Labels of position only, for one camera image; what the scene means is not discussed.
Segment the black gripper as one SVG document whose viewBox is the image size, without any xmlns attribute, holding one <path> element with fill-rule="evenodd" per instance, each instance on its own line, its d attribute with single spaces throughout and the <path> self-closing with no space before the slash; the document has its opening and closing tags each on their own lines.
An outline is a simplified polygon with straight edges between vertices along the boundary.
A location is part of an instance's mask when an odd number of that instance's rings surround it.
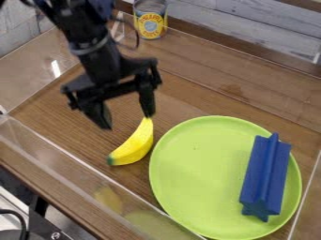
<svg viewBox="0 0 321 240">
<path fill-rule="evenodd" d="M 110 111 L 104 101 L 137 92 L 143 114 L 155 114 L 153 90 L 161 83 L 157 60 L 153 57 L 132 58 L 114 46 L 96 50 L 70 48 L 85 73 L 61 86 L 69 107 L 81 110 L 101 129 L 112 128 Z"/>
</svg>

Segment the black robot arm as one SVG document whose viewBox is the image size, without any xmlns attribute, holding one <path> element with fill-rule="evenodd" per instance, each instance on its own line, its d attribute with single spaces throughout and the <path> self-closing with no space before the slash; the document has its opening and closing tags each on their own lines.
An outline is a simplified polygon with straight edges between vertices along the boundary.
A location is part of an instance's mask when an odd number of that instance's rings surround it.
<svg viewBox="0 0 321 240">
<path fill-rule="evenodd" d="M 155 114 L 153 90 L 161 83 L 157 60 L 131 58 L 117 49 L 106 22 L 114 0 L 32 0 L 61 31 L 70 53 L 85 73 L 65 83 L 60 92 L 69 107 L 80 111 L 101 129 L 112 126 L 104 101 L 135 92 L 143 114 Z"/>
</svg>

